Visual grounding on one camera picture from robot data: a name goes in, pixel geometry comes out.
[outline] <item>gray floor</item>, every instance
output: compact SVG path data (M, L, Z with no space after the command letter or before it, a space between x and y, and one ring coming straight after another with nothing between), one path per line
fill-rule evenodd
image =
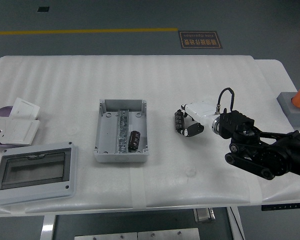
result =
M37 13L39 6L50 6L50 10L48 13ZM251 55L255 59L281 61L296 88L300 88L300 0L0 1L0 31L129 28L217 31L223 49L181 49L178 33L175 31L4 34L0 35L0 57L7 55ZM262 239L276 239L270 237L273 236L271 233L282 228L300 239L300 229L294 227L298 225L299 211L287 210L284 213L287 225L282 225L279 224L282 219L282 213L279 211L261 212L261 207L245 209L247 209L245 213L248 213L244 217L247 223L242 224L247 232L264 231ZM0 219L0 226L5 225L4 221ZM13 219L16 225L28 226L27 221L25 218ZM6 223L10 226L11 218L7 218ZM0 228L0 239L4 236L6 236L5 232ZM254 238L256 234L247 234L247 236L249 236L247 239L260 239ZM280 239L291 239L289 236L282 234Z

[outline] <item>white plastic part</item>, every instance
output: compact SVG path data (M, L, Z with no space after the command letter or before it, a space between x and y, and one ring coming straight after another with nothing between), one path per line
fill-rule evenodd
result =
M13 119L37 119L40 107L19 97L15 100L10 112L10 118Z
M0 116L0 144L28 146L32 143L39 125L39 120Z
M211 128L214 120L216 107L206 101L193 102L185 105L185 112L202 126Z
M35 145L35 146L26 146L26 147L16 147L5 149L2 153L2 159L0 163L0 183L1 180L5 178L3 173L9 171L7 170L8 160L16 160L17 158L30 158L38 157L37 155L49 155L50 153L63 153L68 151L69 160L66 163L64 161L63 165L63 176L68 175L66 180L56 180L57 178L51 178L48 183L42 183L40 180L34 181L32 177L35 174L42 175L42 172L38 172L40 169L40 164L37 163L37 167L29 167L30 165L25 166L24 169L20 170L21 165L14 165L10 167L10 172L13 172L15 175L12 176L14 180L18 177L16 182L20 180L20 183L26 183L25 179L29 178L29 183L31 181L36 184L29 186L18 186L8 189L0 189L0 205L11 205L16 203L24 203L29 201L37 201L43 199L52 199L52 198L61 198L61 197L72 197L76 191L76 178L77 178L77 147L72 142L62 142L62 143L51 143L45 145ZM48 179L46 175L43 175L43 180Z

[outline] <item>white foam mat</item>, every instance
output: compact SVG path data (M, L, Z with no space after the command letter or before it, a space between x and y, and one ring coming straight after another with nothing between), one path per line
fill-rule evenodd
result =
M229 139L209 129L190 138L175 131L174 113L180 105L204 100L217 104L227 87L235 92L233 109L254 119L260 130L294 130L276 98L278 91L296 89L276 60L229 55L0 58L0 108L18 97L40 106L41 123L32 145L71 141L78 146L74 197L0 207L0 215L299 201L300 176L259 178L226 163ZM147 162L95 160L99 99L147 101ZM230 99L224 94L222 109L230 107Z

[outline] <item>white tape strip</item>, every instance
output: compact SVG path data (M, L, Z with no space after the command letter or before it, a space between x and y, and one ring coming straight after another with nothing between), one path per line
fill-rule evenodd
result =
M134 165L136 164L130 163L132 208L141 210L147 207L144 170L141 166Z
M247 171L244 172L246 182L249 187L250 203L252 205L261 205L263 197L261 187L258 181L259 176L253 175Z

